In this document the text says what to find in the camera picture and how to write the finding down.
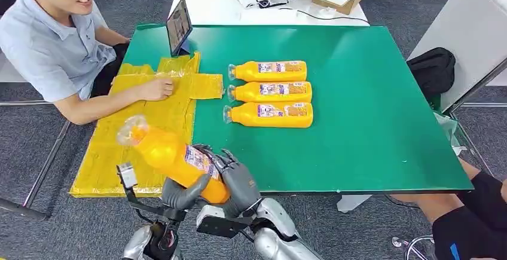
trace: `bottle cap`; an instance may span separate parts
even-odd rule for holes
[[[230,64],[227,71],[229,73],[229,80],[230,81],[236,79],[236,66],[234,66],[233,64]]]
[[[227,88],[227,97],[229,98],[229,102],[233,102],[236,100],[236,87],[233,85],[229,85]]]
[[[120,145],[137,145],[146,136],[148,130],[146,118],[143,115],[134,115],[125,120],[125,125],[118,131],[116,140]]]
[[[233,109],[230,106],[224,107],[224,122],[226,124],[230,124],[233,122],[232,112],[233,112]]]

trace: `yellow cloth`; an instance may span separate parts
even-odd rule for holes
[[[222,75],[219,77],[206,74],[200,76],[201,74],[197,74],[199,62],[200,53],[198,52],[194,53],[193,58],[190,56],[164,58],[160,60],[157,74],[148,65],[121,65],[110,93],[125,90],[153,78],[171,77],[175,86],[173,95],[159,102],[136,102],[97,122],[88,150],[70,190],[74,197],[124,196],[116,165],[128,161],[132,163],[138,180],[138,185],[135,186],[136,194],[150,197],[160,195],[165,176],[147,165],[134,149],[119,145],[116,134],[127,118],[143,114],[150,125],[173,131],[181,135],[186,143],[191,143],[196,101],[190,96],[195,95],[201,99],[221,97],[222,90]]]

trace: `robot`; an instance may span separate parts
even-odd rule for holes
[[[202,175],[197,182],[183,188],[167,178],[162,190],[163,206],[142,204],[135,196],[137,184],[130,163],[117,166],[121,184],[129,204],[150,225],[138,229],[125,247],[122,260],[142,260],[144,255],[153,260],[183,260],[178,245],[178,227],[188,209],[198,205],[197,231],[210,235],[233,238],[243,234],[266,260],[323,260],[301,239],[294,222],[285,209],[272,198],[263,198],[248,168],[229,151],[215,154],[211,147],[194,145],[206,154],[219,170],[230,198],[225,204],[209,204],[199,197],[209,181]],[[140,210],[155,213],[161,219],[152,221]],[[253,238],[245,229],[249,228]]]

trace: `bottle label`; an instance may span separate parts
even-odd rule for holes
[[[273,105],[258,105],[257,116],[259,117],[283,117],[283,111]]]
[[[277,108],[274,105],[258,105],[258,117],[304,117],[308,114],[307,105],[305,103],[294,103],[286,105],[283,108]]]
[[[303,94],[306,93],[306,87],[302,82],[292,82],[289,84],[261,84],[260,94]]]
[[[211,163],[209,158],[204,153],[189,145],[187,145],[187,151],[185,153],[185,162],[211,175],[214,179],[218,180],[220,176],[218,169]]]
[[[298,61],[259,63],[259,73],[283,73],[300,70],[301,64]]]

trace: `shirt collar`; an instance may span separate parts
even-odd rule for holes
[[[56,33],[61,40],[66,39],[69,35],[75,32],[75,28],[64,26],[58,23],[54,18],[52,18],[44,9],[41,8],[39,3],[36,0],[22,0],[25,3],[25,6],[34,13],[34,17],[39,21],[43,22],[48,28],[50,28],[54,33]]]

